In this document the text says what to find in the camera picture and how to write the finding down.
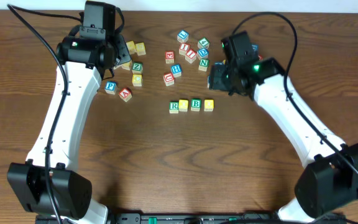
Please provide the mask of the yellow O block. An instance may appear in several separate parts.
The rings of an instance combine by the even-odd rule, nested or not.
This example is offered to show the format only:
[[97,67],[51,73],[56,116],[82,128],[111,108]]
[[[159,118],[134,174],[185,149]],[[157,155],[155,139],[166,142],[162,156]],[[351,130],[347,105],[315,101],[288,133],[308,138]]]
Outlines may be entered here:
[[212,99],[205,99],[204,101],[204,111],[211,112],[214,110],[214,100]]

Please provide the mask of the green B block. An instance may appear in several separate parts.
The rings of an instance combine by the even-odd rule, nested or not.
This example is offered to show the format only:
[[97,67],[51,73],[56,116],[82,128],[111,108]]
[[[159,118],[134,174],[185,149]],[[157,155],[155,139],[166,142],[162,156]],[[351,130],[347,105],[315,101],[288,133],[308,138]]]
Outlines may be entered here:
[[193,98],[191,100],[191,110],[192,111],[200,111],[201,110],[201,100]]

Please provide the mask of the green R block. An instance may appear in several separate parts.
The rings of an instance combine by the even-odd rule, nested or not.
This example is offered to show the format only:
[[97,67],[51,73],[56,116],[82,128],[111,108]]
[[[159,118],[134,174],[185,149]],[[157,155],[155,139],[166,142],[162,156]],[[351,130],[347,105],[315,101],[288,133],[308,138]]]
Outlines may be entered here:
[[169,102],[169,113],[179,113],[179,102],[177,101],[171,101]]

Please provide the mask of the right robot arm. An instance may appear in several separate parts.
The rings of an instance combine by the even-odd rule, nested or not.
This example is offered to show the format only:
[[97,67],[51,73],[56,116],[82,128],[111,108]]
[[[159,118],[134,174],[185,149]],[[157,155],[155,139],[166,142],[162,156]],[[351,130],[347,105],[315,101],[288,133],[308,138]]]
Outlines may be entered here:
[[240,68],[215,63],[208,88],[249,96],[289,139],[304,171],[295,185],[295,198],[277,216],[309,223],[358,199],[358,144],[348,146],[328,129],[284,74],[274,58]]

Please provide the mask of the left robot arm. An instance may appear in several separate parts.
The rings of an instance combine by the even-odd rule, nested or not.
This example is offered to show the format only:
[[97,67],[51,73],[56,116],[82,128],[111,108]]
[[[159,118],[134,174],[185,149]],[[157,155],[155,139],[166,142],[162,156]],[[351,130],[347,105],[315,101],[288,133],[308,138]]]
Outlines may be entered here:
[[11,163],[7,181],[37,223],[107,223],[107,206],[77,174],[81,135],[106,70],[131,59],[121,34],[67,36],[59,43],[57,80],[42,130],[25,162]]

